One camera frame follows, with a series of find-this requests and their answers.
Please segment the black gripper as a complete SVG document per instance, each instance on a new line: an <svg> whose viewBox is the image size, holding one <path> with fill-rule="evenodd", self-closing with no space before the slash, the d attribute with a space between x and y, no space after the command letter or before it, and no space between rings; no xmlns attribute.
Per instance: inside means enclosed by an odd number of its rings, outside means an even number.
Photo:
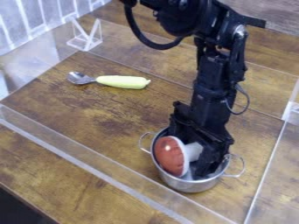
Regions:
<svg viewBox="0 0 299 224"><path fill-rule="evenodd" d="M184 144L198 143L201 153L193 163L192 177L202 179L212 174L228 154L233 139L225 129L229 110L222 98L200 100L193 98L190 105L174 101L169 117L168 135L177 137Z"/></svg>

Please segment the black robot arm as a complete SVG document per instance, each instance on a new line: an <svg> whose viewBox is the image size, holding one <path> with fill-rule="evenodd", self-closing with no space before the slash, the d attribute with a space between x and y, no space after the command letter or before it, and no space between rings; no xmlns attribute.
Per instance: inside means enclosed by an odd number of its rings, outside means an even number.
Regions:
<svg viewBox="0 0 299 224"><path fill-rule="evenodd" d="M193 174L213 173L229 153L233 138L225 130L236 95L244 90L246 66L244 50L248 33L246 18L217 0L119 0L130 30L142 44L156 50L177 46L192 36L197 47L197 77L190 103L174 102L168 133L185 143L202 147L194 159ZM162 29L174 41L157 44L141 33L131 9L141 4L153 11Z"/></svg>

